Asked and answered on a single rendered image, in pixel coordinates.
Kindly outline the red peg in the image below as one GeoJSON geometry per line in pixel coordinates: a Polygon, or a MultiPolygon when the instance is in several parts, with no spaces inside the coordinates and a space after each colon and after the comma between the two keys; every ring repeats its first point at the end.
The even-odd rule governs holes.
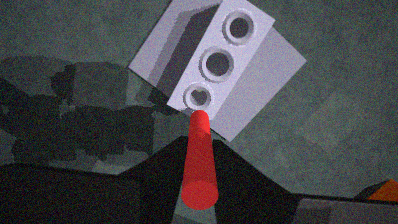
{"type": "Polygon", "coordinates": [[[191,114],[188,137],[181,198],[189,208],[205,210],[219,196],[209,117],[205,111],[191,114]]]}

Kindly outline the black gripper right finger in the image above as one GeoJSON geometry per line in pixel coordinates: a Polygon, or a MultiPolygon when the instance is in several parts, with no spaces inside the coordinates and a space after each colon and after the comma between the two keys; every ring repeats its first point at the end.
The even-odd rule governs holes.
{"type": "Polygon", "coordinates": [[[398,224],[398,202],[291,194],[221,140],[212,142],[217,224],[398,224]]]}

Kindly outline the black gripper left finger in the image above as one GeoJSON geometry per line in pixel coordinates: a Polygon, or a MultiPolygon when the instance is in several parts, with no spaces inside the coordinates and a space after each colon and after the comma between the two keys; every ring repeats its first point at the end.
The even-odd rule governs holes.
{"type": "Polygon", "coordinates": [[[117,175],[0,166],[0,224],[171,224],[188,136],[117,175]]]}

